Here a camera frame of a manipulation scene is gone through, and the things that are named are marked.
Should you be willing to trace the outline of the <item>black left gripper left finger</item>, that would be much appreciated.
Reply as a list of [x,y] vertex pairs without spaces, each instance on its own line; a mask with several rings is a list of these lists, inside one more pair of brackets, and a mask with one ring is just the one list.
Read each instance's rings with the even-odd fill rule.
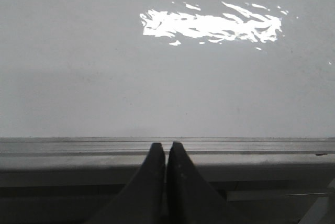
[[165,154],[153,143],[131,181],[86,223],[159,223],[165,175]]

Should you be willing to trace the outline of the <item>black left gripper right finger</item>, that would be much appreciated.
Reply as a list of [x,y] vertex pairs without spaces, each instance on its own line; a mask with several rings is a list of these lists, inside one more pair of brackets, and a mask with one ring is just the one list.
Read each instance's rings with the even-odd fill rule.
[[183,145],[174,142],[166,174],[171,223],[250,223],[199,173]]

